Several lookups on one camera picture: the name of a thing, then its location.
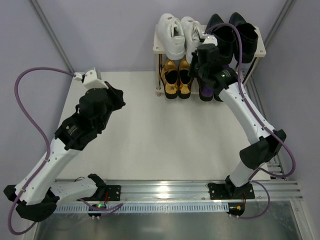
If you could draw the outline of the black patent loafer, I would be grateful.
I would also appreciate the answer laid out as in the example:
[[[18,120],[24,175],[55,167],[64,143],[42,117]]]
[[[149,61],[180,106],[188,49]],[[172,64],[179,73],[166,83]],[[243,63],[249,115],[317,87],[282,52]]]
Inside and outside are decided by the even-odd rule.
[[[256,28],[238,12],[231,15],[229,23],[235,26],[239,32],[242,44],[242,63],[248,64],[254,58],[257,50],[259,36],[255,32]]]
[[[224,21],[217,13],[215,13],[208,21],[205,30],[208,34],[214,35],[216,37],[220,59],[225,65],[228,65],[231,63],[234,54],[233,45],[235,42],[235,38],[233,29],[229,26],[219,26],[208,31],[208,29],[210,29],[212,26],[222,23],[224,23]]]

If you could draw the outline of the gold loafer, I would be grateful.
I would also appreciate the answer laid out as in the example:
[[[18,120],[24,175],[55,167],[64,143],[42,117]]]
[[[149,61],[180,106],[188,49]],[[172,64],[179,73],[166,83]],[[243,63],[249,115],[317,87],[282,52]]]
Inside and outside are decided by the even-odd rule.
[[[178,66],[179,84],[178,97],[181,99],[188,99],[191,96],[192,83],[194,78],[189,76],[189,67],[186,57],[184,56]]]
[[[164,86],[164,94],[167,99],[178,97],[179,72],[175,62],[169,58],[166,59],[161,69],[161,81]]]

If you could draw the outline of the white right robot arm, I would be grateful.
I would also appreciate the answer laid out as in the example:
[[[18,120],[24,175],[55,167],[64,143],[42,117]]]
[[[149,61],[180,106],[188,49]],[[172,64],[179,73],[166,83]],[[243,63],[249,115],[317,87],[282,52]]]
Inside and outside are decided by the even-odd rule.
[[[218,47],[213,43],[200,45],[192,53],[189,75],[199,77],[232,111],[244,130],[249,146],[240,150],[240,162],[226,177],[224,184],[213,186],[220,199],[240,199],[249,191],[249,181],[259,168],[277,155],[286,139],[286,133],[269,124],[253,105],[238,74],[230,67],[224,68]]]

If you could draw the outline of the white sneaker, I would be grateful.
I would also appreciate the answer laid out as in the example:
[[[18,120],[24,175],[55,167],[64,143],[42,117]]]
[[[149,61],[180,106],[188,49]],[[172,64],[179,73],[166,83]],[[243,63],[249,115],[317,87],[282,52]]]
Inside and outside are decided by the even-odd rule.
[[[192,53],[196,51],[201,44],[200,37],[203,29],[201,24],[190,16],[181,19],[182,30],[185,38],[186,60],[190,64],[192,62]]]
[[[167,58],[173,61],[182,59],[185,55],[185,36],[181,21],[170,13],[164,13],[156,31]]]

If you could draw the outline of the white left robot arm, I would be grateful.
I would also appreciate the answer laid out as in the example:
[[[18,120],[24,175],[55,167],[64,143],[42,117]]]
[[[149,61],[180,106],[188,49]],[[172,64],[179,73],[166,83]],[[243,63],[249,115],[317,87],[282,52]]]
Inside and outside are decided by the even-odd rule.
[[[26,220],[42,222],[56,208],[78,200],[101,201],[108,186],[94,173],[82,180],[53,186],[56,177],[100,135],[112,112],[125,106],[124,92],[104,82],[103,88],[91,88],[79,99],[75,113],[66,118],[54,134],[50,153],[17,185],[8,185],[4,194],[16,204],[17,214]]]

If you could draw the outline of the purple loafer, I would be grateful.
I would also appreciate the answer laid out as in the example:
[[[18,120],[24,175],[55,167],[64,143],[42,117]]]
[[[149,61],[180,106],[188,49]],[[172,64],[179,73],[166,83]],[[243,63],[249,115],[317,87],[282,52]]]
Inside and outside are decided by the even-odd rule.
[[[196,80],[199,86],[199,98],[204,102],[209,102],[214,98],[214,92],[211,88],[207,86],[207,84],[200,78],[198,75],[196,76]]]
[[[221,99],[222,91],[228,90],[229,86],[232,85],[237,77],[235,77],[235,71],[228,65],[223,66],[214,75],[214,99],[218,102],[223,102]]]

